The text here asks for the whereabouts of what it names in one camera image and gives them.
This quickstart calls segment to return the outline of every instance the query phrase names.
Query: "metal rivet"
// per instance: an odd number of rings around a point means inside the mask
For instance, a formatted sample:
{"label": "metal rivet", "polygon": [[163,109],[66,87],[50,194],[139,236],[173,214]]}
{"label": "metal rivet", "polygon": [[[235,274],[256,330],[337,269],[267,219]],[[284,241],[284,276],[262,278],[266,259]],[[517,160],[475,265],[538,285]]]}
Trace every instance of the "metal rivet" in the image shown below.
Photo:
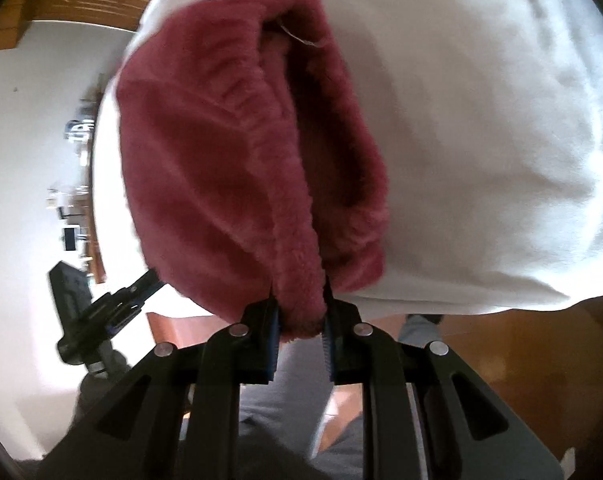
{"label": "metal rivet", "polygon": [[373,333],[373,326],[368,323],[357,323],[353,327],[353,332],[357,335],[367,336]]}
{"label": "metal rivet", "polygon": [[450,350],[450,348],[448,348],[448,345],[443,341],[433,341],[430,343],[430,352],[435,355],[446,355],[448,350]]}
{"label": "metal rivet", "polygon": [[234,325],[231,325],[228,331],[233,337],[243,337],[245,335],[248,335],[250,329],[247,325],[244,325],[243,323],[236,323]]}
{"label": "metal rivet", "polygon": [[155,355],[157,357],[168,357],[173,348],[172,343],[159,343],[155,346]]}

